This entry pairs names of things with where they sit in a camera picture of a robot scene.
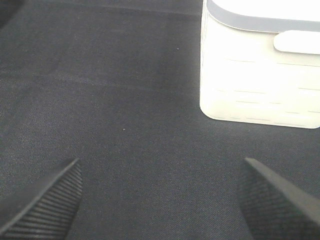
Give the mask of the black textured right gripper right finger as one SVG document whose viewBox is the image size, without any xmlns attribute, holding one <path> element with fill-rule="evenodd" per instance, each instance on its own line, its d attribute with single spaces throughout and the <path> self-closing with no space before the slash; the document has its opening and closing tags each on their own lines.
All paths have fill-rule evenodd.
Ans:
<svg viewBox="0 0 320 240">
<path fill-rule="evenodd" d="M 320 238 L 320 200 L 254 158 L 241 164 L 237 199 L 255 240 Z"/>
</svg>

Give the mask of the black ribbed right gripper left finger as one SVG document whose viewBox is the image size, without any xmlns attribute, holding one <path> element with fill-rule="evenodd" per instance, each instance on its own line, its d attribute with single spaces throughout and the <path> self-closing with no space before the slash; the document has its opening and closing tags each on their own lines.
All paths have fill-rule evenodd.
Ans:
<svg viewBox="0 0 320 240">
<path fill-rule="evenodd" d="M 80 161 L 70 158 L 0 201 L 2 240 L 64 240 L 83 196 Z"/>
</svg>

